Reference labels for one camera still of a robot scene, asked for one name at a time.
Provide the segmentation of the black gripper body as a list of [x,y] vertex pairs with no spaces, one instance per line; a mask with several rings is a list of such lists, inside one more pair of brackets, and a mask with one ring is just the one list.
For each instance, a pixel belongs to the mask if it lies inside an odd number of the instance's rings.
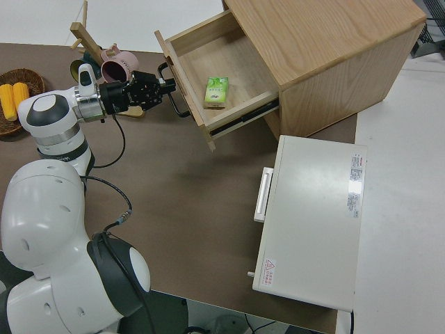
[[133,71],[128,81],[99,84],[99,95],[105,114],[116,114],[139,106],[143,111],[150,108],[150,73]]

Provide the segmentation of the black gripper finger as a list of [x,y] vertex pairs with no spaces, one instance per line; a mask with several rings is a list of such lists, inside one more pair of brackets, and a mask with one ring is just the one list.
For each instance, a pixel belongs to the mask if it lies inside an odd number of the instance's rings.
[[153,88],[143,93],[143,111],[147,111],[160,103],[164,95],[168,95],[176,91],[173,86],[165,86],[160,88]]
[[175,88],[176,82],[174,79],[158,78],[155,74],[146,73],[145,81],[149,87],[153,88]]

